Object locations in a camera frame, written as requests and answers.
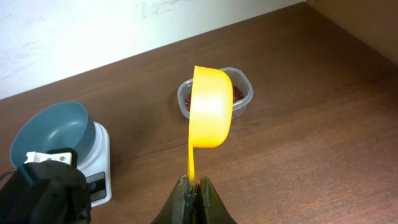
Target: yellow scoop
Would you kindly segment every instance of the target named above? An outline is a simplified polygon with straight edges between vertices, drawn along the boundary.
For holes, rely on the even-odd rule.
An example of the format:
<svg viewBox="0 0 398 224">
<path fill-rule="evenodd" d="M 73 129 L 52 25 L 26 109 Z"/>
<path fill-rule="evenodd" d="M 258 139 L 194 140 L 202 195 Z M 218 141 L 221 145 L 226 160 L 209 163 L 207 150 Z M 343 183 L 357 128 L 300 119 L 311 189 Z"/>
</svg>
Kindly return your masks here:
<svg viewBox="0 0 398 224">
<path fill-rule="evenodd" d="M 226 139 L 233 109 L 232 83 L 221 70 L 195 66 L 188 137 L 188 175 L 195 183 L 194 147 L 216 147 Z"/>
</svg>

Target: white scale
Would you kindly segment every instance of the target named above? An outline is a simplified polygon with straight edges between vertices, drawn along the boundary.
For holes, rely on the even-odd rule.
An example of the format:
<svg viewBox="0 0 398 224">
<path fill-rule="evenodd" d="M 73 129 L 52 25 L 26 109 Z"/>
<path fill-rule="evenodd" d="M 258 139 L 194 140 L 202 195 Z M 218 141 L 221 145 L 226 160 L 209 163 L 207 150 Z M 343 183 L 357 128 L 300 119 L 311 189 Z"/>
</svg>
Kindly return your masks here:
<svg viewBox="0 0 398 224">
<path fill-rule="evenodd" d="M 86 158 L 77 165 L 85 176 L 90 187 L 91 207 L 101 205 L 111 200 L 111 163 L 109 150 L 109 134 L 106 129 L 94 122 L 95 125 L 95 141 L 93 148 Z M 72 154 L 44 154 L 39 152 L 28 152 L 27 162 L 42 162 L 46 160 L 60 161 L 71 164 Z"/>
<path fill-rule="evenodd" d="M 94 122 L 95 142 L 86 158 L 77 165 L 88 183 L 104 179 L 105 189 L 90 195 L 91 207 L 101 205 L 111 200 L 111 154 L 109 146 L 109 134 L 104 126 Z"/>
</svg>

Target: wooden panel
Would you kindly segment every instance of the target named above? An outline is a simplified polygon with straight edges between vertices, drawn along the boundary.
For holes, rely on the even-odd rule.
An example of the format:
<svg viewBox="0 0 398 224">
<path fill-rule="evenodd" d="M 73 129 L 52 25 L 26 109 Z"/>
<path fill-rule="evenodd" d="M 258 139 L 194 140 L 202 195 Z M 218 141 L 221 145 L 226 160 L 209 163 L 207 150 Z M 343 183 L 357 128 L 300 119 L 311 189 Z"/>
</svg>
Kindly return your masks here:
<svg viewBox="0 0 398 224">
<path fill-rule="evenodd" d="M 93 223 L 149 223 L 187 171 L 177 88 L 237 67 L 254 98 L 224 144 L 196 149 L 238 223 L 397 223 L 398 68 L 305 3 L 0 101 L 0 170 L 42 108 L 82 102 L 111 138 L 113 198 Z"/>
<path fill-rule="evenodd" d="M 398 64 L 398 1 L 307 0 L 307 2 Z"/>
</svg>

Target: teal bowl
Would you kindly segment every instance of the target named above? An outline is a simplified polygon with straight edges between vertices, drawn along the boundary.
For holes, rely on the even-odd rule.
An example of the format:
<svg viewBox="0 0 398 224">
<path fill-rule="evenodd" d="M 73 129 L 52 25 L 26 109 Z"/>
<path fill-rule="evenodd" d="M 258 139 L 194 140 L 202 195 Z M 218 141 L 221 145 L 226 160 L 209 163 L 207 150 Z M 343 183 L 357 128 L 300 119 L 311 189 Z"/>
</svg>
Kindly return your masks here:
<svg viewBox="0 0 398 224">
<path fill-rule="evenodd" d="M 95 125 L 86 108 L 65 101 L 37 113 L 19 130 L 11 146 L 14 167 L 27 160 L 27 152 L 46 153 L 51 149 L 72 148 L 78 153 L 78 164 L 84 160 L 95 141 Z"/>
</svg>

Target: digital scale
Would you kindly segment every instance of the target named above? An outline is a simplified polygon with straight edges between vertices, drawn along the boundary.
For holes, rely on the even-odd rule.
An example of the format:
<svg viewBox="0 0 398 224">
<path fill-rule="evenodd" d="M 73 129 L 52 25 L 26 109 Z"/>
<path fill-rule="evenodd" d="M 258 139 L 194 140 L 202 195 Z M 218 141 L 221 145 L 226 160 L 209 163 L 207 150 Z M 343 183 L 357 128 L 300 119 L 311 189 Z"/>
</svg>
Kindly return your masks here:
<svg viewBox="0 0 398 224">
<path fill-rule="evenodd" d="M 111 200 L 111 162 L 109 134 L 104 126 L 94 122 L 95 141 L 86 158 L 77 165 L 90 185 L 91 207 Z"/>
</svg>

